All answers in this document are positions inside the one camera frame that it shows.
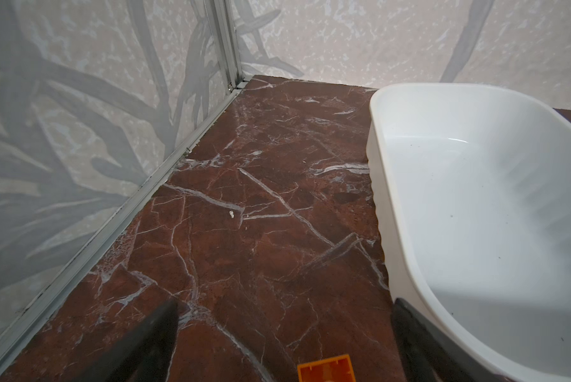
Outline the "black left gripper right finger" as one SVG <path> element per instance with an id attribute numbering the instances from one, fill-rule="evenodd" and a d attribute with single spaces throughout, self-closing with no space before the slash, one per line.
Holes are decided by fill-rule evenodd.
<path id="1" fill-rule="evenodd" d="M 504 381 L 467 354 L 405 299 L 391 313 L 393 335 L 408 381 Z"/>

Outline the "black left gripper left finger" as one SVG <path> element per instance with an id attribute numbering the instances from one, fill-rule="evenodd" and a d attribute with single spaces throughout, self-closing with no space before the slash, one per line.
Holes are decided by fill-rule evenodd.
<path id="1" fill-rule="evenodd" d="M 165 381 L 177 341 L 178 305 L 170 299 L 128 332 L 75 381 Z"/>

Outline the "small orange lego brick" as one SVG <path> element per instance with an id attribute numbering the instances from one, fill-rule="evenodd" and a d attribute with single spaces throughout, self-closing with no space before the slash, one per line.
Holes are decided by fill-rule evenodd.
<path id="1" fill-rule="evenodd" d="M 299 382 L 356 382 L 348 354 L 297 366 Z"/>

